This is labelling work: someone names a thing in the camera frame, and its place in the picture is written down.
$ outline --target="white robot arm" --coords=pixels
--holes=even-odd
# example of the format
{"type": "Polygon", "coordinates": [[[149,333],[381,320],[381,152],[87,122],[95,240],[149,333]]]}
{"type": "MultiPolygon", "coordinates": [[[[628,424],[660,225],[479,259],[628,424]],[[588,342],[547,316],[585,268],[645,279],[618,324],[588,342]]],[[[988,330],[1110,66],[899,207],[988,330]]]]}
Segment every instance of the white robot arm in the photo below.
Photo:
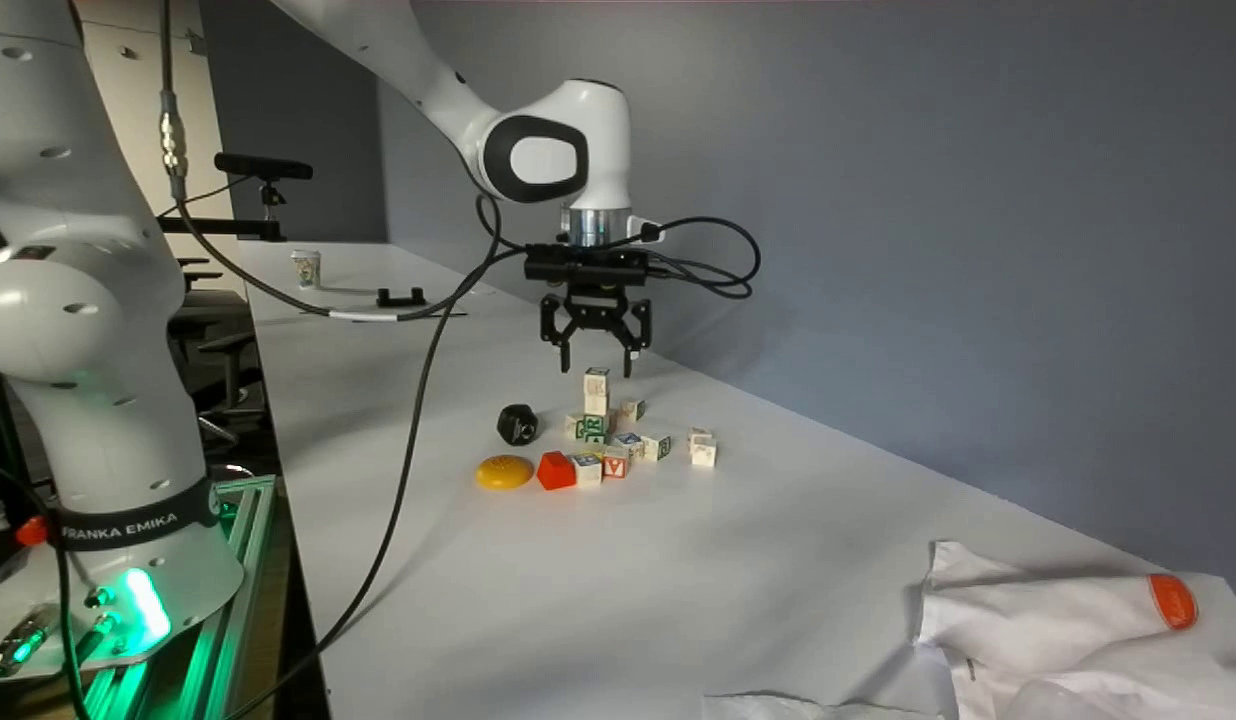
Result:
{"type": "Polygon", "coordinates": [[[422,39],[413,0],[276,0],[296,23],[362,66],[456,146],[479,190],[514,206],[575,195],[573,250],[636,237],[628,217],[628,104],[595,79],[564,79],[514,114],[489,108],[422,39]]]}
{"type": "Polygon", "coordinates": [[[483,194],[519,206],[575,195],[559,246],[526,250],[526,279],[564,290],[539,299],[539,342],[559,350],[568,371],[573,333],[606,333],[633,371],[633,357],[652,344],[652,299],[628,297],[649,279],[649,257],[623,246],[657,231],[628,207],[623,93],[564,79],[514,114],[496,114],[431,53],[413,0],[276,0],[276,7],[414,101],[483,194]]]}
{"type": "MultiPolygon", "coordinates": [[[[226,603],[242,568],[213,528],[196,409],[169,351],[184,279],[63,0],[0,5],[0,237],[0,377],[55,478],[68,618],[106,630],[78,665],[132,665],[226,603]]],[[[0,584],[0,680],[60,669],[60,649],[15,659],[47,603],[51,553],[32,553],[0,584]]]]}

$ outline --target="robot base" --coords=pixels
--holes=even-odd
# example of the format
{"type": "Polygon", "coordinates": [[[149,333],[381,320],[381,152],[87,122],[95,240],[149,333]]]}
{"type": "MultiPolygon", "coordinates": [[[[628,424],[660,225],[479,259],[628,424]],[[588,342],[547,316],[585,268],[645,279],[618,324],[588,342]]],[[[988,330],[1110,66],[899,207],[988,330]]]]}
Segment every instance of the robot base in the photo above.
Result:
{"type": "MultiPolygon", "coordinates": [[[[242,584],[242,568],[221,528],[179,528],[114,553],[70,553],[68,584],[76,665],[95,673],[138,665],[221,612],[242,584]]],[[[47,544],[24,553],[21,568],[0,579],[0,683],[63,669],[55,598],[60,576],[47,544]]]]}

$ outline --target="white table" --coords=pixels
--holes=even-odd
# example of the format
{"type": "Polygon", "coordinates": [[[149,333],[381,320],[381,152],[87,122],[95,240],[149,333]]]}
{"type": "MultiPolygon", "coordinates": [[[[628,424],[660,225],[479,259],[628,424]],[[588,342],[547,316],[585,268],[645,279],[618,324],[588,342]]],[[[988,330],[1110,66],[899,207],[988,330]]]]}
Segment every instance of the white table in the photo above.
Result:
{"type": "MultiPolygon", "coordinates": [[[[288,252],[242,259],[296,290],[288,252]]],[[[456,283],[401,250],[321,252],[326,283],[456,283]]],[[[324,324],[257,291],[250,310],[324,634],[385,528],[431,324],[324,324]]],[[[1014,563],[1135,563],[660,357],[615,397],[645,397],[649,429],[712,429],[712,478],[678,448],[595,495],[489,495],[471,468],[503,448],[496,413],[526,400],[559,421],[579,409],[579,377],[559,377],[537,342],[537,306],[483,290],[468,311],[436,366],[381,609],[324,657],[344,720],[667,720],[723,692],[940,708],[940,665],[909,651],[933,542],[1014,563]]]]}

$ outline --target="red object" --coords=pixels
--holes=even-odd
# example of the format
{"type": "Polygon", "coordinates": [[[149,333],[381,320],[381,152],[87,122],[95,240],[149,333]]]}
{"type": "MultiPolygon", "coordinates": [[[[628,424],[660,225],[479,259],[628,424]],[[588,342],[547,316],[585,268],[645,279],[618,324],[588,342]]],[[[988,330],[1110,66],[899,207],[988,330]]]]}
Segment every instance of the red object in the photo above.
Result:
{"type": "Polygon", "coordinates": [[[575,463],[564,453],[544,453],[537,463],[537,481],[547,492],[575,489],[575,463]]]}
{"type": "Polygon", "coordinates": [[[47,544],[51,542],[51,528],[47,528],[47,517],[32,517],[15,528],[15,544],[21,550],[36,550],[36,544],[47,544]]]}
{"type": "Polygon", "coordinates": [[[1178,576],[1148,576],[1148,589],[1171,634],[1182,634],[1198,622],[1198,609],[1178,576]]]}

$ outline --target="wire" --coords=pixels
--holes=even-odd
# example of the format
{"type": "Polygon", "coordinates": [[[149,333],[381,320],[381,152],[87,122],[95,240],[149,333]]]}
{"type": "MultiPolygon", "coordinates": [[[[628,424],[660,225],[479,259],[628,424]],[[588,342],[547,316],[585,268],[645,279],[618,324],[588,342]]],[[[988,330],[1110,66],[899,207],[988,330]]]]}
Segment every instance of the wire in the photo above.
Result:
{"type": "Polygon", "coordinates": [[[186,207],[186,206],[199,206],[199,200],[213,200],[213,195],[221,195],[221,194],[230,194],[230,190],[239,190],[239,184],[250,184],[250,177],[236,177],[236,181],[226,181],[226,184],[221,184],[221,190],[196,194],[196,195],[184,200],[184,207],[186,207]]]}
{"type": "Polygon", "coordinates": [[[60,550],[60,523],[55,517],[47,521],[51,523],[51,553],[55,553],[55,584],[60,584],[60,643],[63,643],[63,683],[68,683],[68,706],[78,720],[87,720],[87,701],[85,701],[85,689],[78,689],[78,659],[76,659],[76,649],[70,649],[70,589],[68,589],[68,557],[60,550]]]}
{"type": "MultiPolygon", "coordinates": [[[[499,214],[489,221],[489,237],[492,237],[489,257],[456,283],[451,299],[468,297],[496,266],[524,252],[519,246],[509,246],[499,237],[499,214]]],[[[302,659],[296,659],[263,698],[257,698],[247,708],[239,708],[236,720],[250,718],[270,698],[278,698],[302,669],[313,669],[341,636],[349,636],[373,612],[373,609],[362,609],[362,601],[369,601],[369,594],[373,594],[373,584],[385,568],[385,557],[391,550],[391,536],[401,528],[404,495],[408,495],[408,484],[413,484],[413,461],[414,461],[422,400],[429,400],[429,380],[431,380],[431,366],[436,366],[438,342],[447,333],[451,310],[456,306],[442,306],[438,324],[431,330],[429,351],[421,360],[421,380],[414,380],[414,400],[413,400],[413,421],[408,421],[408,439],[404,439],[404,468],[401,468],[401,484],[396,484],[387,521],[385,521],[385,536],[381,536],[375,557],[369,563],[369,576],[358,579],[357,598],[344,603],[344,612],[334,618],[326,636],[302,659]]]]}
{"type": "Polygon", "coordinates": [[[689,259],[689,257],[649,252],[649,268],[652,268],[657,279],[695,283],[695,290],[723,297],[723,299],[748,299],[751,297],[751,279],[763,268],[763,250],[742,225],[723,221],[723,217],[678,217],[678,221],[660,225],[660,231],[676,231],[676,229],[727,229],[731,237],[740,237],[748,246],[751,266],[742,273],[731,273],[731,268],[689,259]]]}
{"type": "Polygon", "coordinates": [[[177,90],[177,59],[171,59],[171,0],[162,0],[158,12],[158,74],[162,74],[162,93],[177,90]]]}
{"type": "Polygon", "coordinates": [[[288,306],[288,310],[301,310],[302,316],[330,316],[330,310],[321,310],[321,306],[309,306],[309,299],[301,299],[301,297],[292,297],[292,291],[278,291],[278,290],[263,283],[261,276],[242,273],[236,259],[226,259],[226,257],[199,231],[199,225],[186,217],[186,206],[184,206],[184,200],[177,206],[177,214],[179,214],[186,237],[190,237],[221,268],[226,268],[230,276],[239,276],[247,290],[261,290],[263,297],[270,297],[270,299],[278,299],[278,306],[288,306]]]}
{"type": "Polygon", "coordinates": [[[496,246],[503,246],[503,250],[524,250],[524,246],[514,246],[514,240],[503,237],[503,217],[499,217],[499,206],[496,206],[492,194],[479,194],[471,207],[477,207],[483,231],[489,231],[496,246]]]}

